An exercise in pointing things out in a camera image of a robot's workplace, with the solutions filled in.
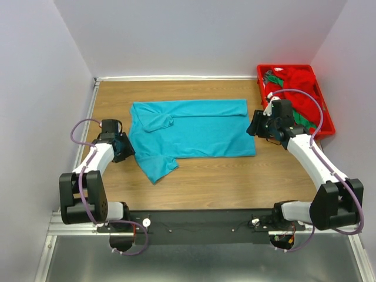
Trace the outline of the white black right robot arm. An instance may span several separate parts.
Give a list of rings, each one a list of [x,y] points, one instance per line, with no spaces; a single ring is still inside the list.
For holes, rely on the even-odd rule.
[[[361,232],[363,184],[339,171],[317,146],[314,135],[295,123],[289,100],[274,97],[264,110],[255,110],[247,133],[280,142],[299,161],[317,189],[311,202],[276,203],[270,216],[275,229],[284,230],[292,221],[301,221],[319,230],[339,233],[345,232],[344,227],[357,225],[354,233]]]

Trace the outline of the teal t-shirt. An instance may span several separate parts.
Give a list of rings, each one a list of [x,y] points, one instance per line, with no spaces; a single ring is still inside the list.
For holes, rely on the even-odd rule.
[[[135,159],[153,184],[179,159],[256,155],[245,99],[135,102],[130,114]]]

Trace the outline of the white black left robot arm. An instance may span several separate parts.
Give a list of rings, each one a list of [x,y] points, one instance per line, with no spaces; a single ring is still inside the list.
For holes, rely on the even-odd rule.
[[[95,122],[100,133],[92,142],[74,137],[77,127],[84,122]],[[102,176],[110,163],[119,163],[133,156],[135,151],[117,119],[84,119],[70,132],[71,141],[88,146],[89,153],[70,173],[59,177],[61,219],[65,224],[109,223],[118,232],[130,225],[130,211],[125,202],[109,202]]]

